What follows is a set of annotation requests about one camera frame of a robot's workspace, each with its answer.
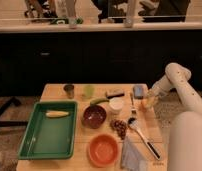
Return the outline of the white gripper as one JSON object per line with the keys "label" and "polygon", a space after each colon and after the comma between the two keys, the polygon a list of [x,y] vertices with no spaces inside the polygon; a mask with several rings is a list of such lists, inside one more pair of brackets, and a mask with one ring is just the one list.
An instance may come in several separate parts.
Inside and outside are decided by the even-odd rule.
{"label": "white gripper", "polygon": [[158,98],[162,99],[166,96],[166,92],[158,85],[153,85],[148,90],[146,96],[149,98],[146,99],[144,106],[146,109],[151,109],[158,102]]}

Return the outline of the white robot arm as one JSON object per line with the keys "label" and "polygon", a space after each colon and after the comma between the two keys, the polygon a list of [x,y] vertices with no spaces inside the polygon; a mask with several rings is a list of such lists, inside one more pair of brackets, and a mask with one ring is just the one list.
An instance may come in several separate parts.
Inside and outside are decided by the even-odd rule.
{"label": "white robot arm", "polygon": [[175,89],[184,107],[172,121],[168,143],[167,171],[202,171],[202,98],[190,85],[191,71],[169,63],[164,76],[148,90],[144,107]]}

